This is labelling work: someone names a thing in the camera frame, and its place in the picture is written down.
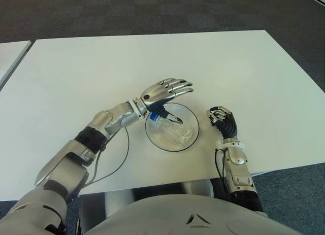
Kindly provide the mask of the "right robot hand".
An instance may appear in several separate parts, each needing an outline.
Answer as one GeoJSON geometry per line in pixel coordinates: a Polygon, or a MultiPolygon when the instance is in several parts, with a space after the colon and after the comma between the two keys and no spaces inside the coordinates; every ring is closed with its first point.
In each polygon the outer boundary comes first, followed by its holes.
{"type": "Polygon", "coordinates": [[[223,107],[212,107],[206,111],[212,126],[215,126],[224,139],[238,139],[237,124],[232,112],[223,107]]]}

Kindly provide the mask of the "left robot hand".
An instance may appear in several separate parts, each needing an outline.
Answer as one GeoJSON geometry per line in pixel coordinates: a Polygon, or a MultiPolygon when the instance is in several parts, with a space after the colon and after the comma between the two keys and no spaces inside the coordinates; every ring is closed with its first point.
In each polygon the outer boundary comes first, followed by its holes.
{"type": "Polygon", "coordinates": [[[140,96],[146,109],[171,122],[183,124],[183,121],[165,109],[169,101],[193,92],[192,83],[184,79],[168,78],[147,88],[140,96]]]}

